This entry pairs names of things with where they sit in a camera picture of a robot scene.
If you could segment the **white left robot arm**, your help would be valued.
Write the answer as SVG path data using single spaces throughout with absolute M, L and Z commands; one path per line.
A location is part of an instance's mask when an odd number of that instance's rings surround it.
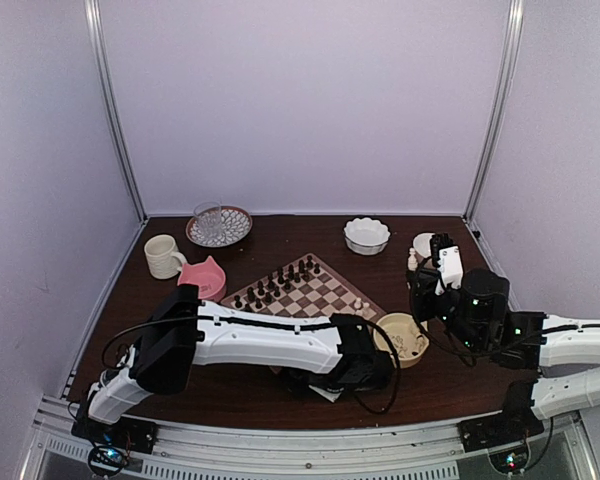
M 194 365 L 279 367 L 305 386 L 336 394 L 397 386 L 396 349 L 380 350 L 372 338 L 382 331 L 351 314 L 290 318 L 240 311 L 181 285 L 146 322 L 126 329 L 137 339 L 116 363 L 105 364 L 75 422 L 113 444 L 123 436 L 123 414 L 152 395 L 182 392 Z

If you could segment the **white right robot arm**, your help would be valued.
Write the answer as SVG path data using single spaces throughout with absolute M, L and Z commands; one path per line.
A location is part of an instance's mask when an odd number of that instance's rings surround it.
M 417 327 L 437 319 L 443 351 L 466 365 L 482 358 L 535 377 L 510 385 L 493 419 L 499 440 L 515 440 L 535 420 L 600 405 L 600 320 L 514 311 L 510 282 L 488 269 L 467 270 L 446 234 L 420 234 L 407 257 L 410 308 Z

